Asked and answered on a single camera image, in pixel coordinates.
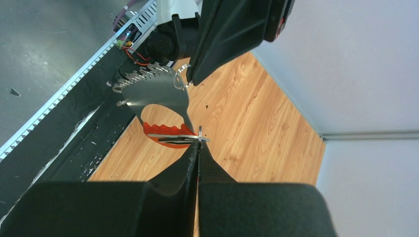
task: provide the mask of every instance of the wooden floor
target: wooden floor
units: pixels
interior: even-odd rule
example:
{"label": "wooden floor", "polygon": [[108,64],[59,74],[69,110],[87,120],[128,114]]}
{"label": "wooden floor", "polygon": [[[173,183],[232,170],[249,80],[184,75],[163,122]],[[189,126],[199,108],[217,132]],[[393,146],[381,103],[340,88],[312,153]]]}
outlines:
{"label": "wooden floor", "polygon": [[[251,53],[188,91],[195,130],[202,125],[212,156],[237,181],[316,183],[324,144]],[[182,122],[156,105],[142,117],[150,124]],[[151,141],[134,119],[90,180],[148,180],[184,151]]]}

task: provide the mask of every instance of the white plastic part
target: white plastic part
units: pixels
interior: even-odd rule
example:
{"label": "white plastic part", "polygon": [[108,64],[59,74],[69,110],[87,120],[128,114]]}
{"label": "white plastic part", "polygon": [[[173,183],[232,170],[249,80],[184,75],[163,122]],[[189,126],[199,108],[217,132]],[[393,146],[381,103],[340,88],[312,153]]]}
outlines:
{"label": "white plastic part", "polygon": [[163,24],[171,21],[171,16],[177,14],[180,19],[195,18],[199,12],[195,0],[156,0],[157,23]]}

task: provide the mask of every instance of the white wall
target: white wall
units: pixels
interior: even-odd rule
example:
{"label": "white wall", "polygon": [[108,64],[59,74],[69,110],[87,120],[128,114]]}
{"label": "white wall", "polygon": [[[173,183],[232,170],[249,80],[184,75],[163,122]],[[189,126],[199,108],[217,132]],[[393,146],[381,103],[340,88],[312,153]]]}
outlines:
{"label": "white wall", "polygon": [[419,140],[329,141],[317,188],[340,237],[419,236]]}
{"label": "white wall", "polygon": [[320,134],[419,131],[418,13],[418,0],[296,0],[253,53]]}

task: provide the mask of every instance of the gray floor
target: gray floor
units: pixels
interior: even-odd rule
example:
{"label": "gray floor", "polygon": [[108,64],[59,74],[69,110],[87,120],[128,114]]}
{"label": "gray floor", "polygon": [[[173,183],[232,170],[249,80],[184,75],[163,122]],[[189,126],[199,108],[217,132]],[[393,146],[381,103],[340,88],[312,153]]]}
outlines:
{"label": "gray floor", "polygon": [[1,1],[0,146],[111,37],[127,2]]}

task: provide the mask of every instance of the wooden board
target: wooden board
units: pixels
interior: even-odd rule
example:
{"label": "wooden board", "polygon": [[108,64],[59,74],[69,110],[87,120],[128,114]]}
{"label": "wooden board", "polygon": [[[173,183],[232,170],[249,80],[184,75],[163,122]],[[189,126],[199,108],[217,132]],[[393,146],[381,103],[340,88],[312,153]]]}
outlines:
{"label": "wooden board", "polygon": [[[188,91],[195,130],[202,125],[212,156],[237,181],[316,183],[324,144],[251,53]],[[142,118],[182,123],[179,115],[156,105]],[[134,119],[90,180],[148,180],[184,151],[151,141]]]}

